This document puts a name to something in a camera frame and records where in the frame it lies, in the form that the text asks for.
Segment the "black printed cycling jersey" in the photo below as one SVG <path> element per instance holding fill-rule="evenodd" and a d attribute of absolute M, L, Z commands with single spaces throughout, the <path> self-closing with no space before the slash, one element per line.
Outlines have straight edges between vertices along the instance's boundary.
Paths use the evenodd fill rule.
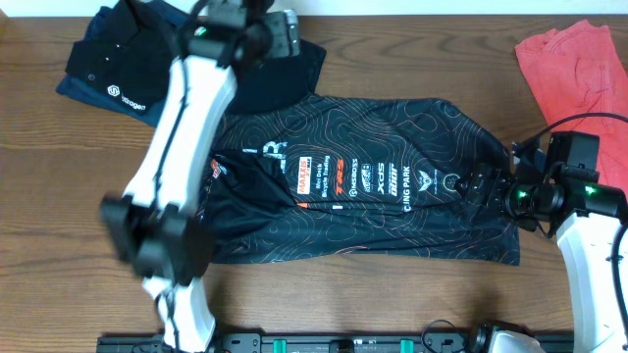
<path fill-rule="evenodd" d="M 346 253 L 520 261 L 517 228 L 456 184 L 506 148 L 440 98 L 321 96 L 326 58 L 246 71 L 212 143 L 197 216 L 217 263 L 278 263 Z"/>

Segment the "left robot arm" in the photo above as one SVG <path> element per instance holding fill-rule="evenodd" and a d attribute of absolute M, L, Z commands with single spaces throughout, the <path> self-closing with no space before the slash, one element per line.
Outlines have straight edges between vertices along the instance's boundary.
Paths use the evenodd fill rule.
<path fill-rule="evenodd" d="M 294 10 L 269 1 L 198 1 L 179 29 L 161 30 L 174 56 L 165 106 L 146 155 L 100 217 L 120 261 L 142 279 L 164 324 L 162 345 L 206 352 L 216 321 L 203 276 L 214 244 L 200 224 L 198 189 L 239 72 L 300 51 Z"/>

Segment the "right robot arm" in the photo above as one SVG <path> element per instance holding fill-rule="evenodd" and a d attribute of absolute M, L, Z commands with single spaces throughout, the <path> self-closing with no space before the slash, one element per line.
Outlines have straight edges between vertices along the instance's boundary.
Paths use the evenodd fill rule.
<path fill-rule="evenodd" d="M 575 351 L 626 351 L 621 269 L 627 263 L 627 199 L 621 189 L 599 184 L 593 170 L 562 162 L 531 180 L 480 164 L 454 186 L 466 201 L 520 228 L 548 223 L 545 235 L 556 239 L 568 275 Z"/>

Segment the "red t-shirt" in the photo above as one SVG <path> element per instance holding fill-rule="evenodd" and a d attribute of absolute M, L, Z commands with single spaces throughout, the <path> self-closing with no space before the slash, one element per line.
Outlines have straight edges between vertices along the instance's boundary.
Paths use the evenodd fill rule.
<path fill-rule="evenodd" d="M 583 20 L 564 30 L 552 29 L 520 42 L 515 54 L 548 124 L 583 113 L 627 115 L 627 74 L 608 26 Z M 627 189 L 626 123 L 587 118 L 556 130 L 597 135 L 600 183 Z"/>

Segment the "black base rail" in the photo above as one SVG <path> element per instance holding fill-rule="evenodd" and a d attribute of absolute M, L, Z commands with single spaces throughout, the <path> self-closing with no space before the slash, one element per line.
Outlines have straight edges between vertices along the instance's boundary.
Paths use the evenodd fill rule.
<path fill-rule="evenodd" d="M 535 337 L 546 352 L 573 352 L 573 333 L 540 334 Z M 421 336 L 324 336 L 324 335 L 260 335 L 232 333 L 215 338 L 207 352 L 231 353 L 400 353 L 400 352 L 472 352 L 467 340 L 453 332 L 429 333 L 423 345 Z M 174 352 L 162 343 L 162 335 L 103 336 L 98 338 L 95 352 Z"/>

